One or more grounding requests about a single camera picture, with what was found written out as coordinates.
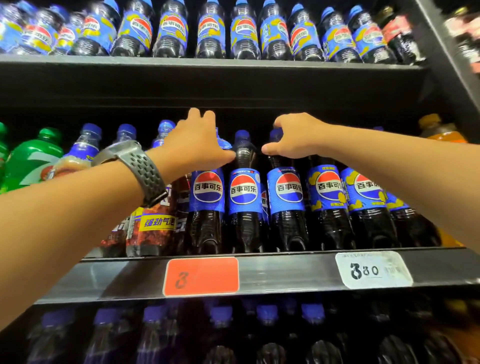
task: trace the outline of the gray watch band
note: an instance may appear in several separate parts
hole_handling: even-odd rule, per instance
[[[145,195],[142,207],[152,207],[168,196],[160,172],[142,150],[140,143],[134,140],[126,140],[112,144],[93,158],[92,166],[117,159],[130,168],[142,186]]]

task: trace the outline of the green bottle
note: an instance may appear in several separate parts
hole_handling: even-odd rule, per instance
[[[3,181],[5,174],[5,160],[8,158],[8,147],[5,144],[4,138],[7,135],[7,127],[0,122],[0,183]]]
[[[60,141],[59,130],[43,128],[37,139],[16,147],[5,163],[0,194],[46,180],[53,165],[63,156]]]

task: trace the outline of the bottle label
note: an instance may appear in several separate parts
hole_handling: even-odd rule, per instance
[[[307,175],[312,211],[347,208],[338,169],[332,164],[313,167]]]
[[[353,34],[353,39],[361,57],[372,49],[386,46],[384,35],[376,23],[362,25]]]
[[[292,44],[293,55],[296,55],[301,49],[311,45],[315,45],[321,49],[317,29],[315,28],[315,24],[310,21],[300,22],[292,29],[290,42]]]
[[[98,14],[90,14],[85,18],[82,37],[97,42],[107,53],[117,38],[117,30],[112,22]]]
[[[412,29],[408,23],[407,17],[399,15],[385,25],[382,32],[385,37],[385,42],[388,43],[399,34],[410,34]]]
[[[84,142],[75,143],[66,156],[74,156],[83,160],[92,160],[98,154],[98,148]]]
[[[272,15],[266,18],[260,28],[260,40],[262,41],[262,52],[264,52],[270,42],[274,40],[283,40],[290,47],[285,20],[278,15]]]
[[[231,50],[237,42],[244,39],[253,41],[258,48],[257,24],[251,16],[238,15],[232,20],[230,28]]]
[[[257,170],[239,168],[230,174],[229,214],[237,212],[262,213],[260,173]]]
[[[341,175],[347,192],[348,210],[350,212],[385,207],[384,191],[375,182],[352,168],[346,168]]]
[[[385,200],[387,203],[387,208],[390,211],[401,210],[403,208],[410,208],[405,202],[397,198],[395,195],[390,192],[385,191]]]
[[[301,210],[303,192],[299,175],[293,167],[275,168],[267,173],[270,215],[280,211]]]
[[[20,42],[23,33],[20,25],[7,18],[0,21],[0,48],[8,52]]]
[[[145,15],[129,10],[125,12],[118,36],[131,36],[138,39],[145,50],[150,50],[152,43],[152,23]]]
[[[211,210],[225,212],[222,169],[192,173],[190,188],[190,212]]]
[[[185,18],[176,12],[164,12],[160,19],[157,42],[163,36],[171,36],[178,39],[185,50],[188,39],[188,24]]]
[[[268,192],[262,184],[262,217],[268,224]]]
[[[52,26],[45,23],[29,24],[25,27],[20,43],[48,54],[57,42],[59,35]]]
[[[206,38],[218,40],[222,53],[225,53],[225,24],[217,14],[205,14],[198,22],[197,44]]]
[[[355,48],[352,34],[346,25],[332,26],[322,37],[325,57],[331,60],[339,51],[346,48]]]
[[[74,24],[66,24],[59,31],[59,40],[54,49],[64,49],[69,51],[72,49],[73,44],[77,41],[78,36],[81,33],[81,28]]]
[[[140,218],[138,231],[175,230],[177,218],[171,215],[145,214]]]

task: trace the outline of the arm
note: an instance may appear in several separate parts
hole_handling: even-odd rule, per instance
[[[147,154],[166,184],[235,157],[217,144],[214,113],[207,111],[201,118],[198,109],[190,110],[162,147]],[[1,195],[0,330],[45,295],[142,201],[139,183],[120,161]]]
[[[337,159],[480,252],[480,146],[330,125],[306,113],[282,115],[275,126],[284,136],[265,154]]]

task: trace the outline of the orange price tag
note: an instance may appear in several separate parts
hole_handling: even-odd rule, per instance
[[[163,284],[165,297],[235,293],[239,261],[234,256],[172,259]]]

